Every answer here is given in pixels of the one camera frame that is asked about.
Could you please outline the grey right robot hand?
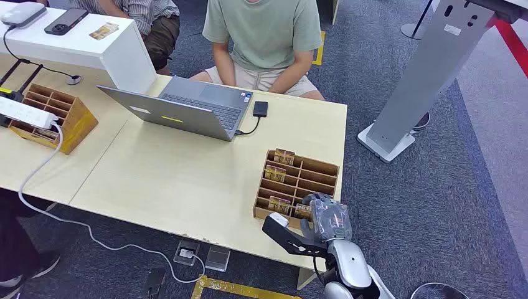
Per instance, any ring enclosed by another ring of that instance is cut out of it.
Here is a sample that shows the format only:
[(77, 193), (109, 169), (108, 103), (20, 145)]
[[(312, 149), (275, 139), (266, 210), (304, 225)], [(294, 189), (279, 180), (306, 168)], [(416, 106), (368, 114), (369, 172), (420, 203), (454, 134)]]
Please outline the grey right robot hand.
[(316, 192), (308, 194), (302, 204), (309, 206), (311, 222), (302, 219), (301, 231), (307, 239), (327, 242), (333, 239), (352, 240), (352, 226), (348, 207), (333, 199), (330, 195)]

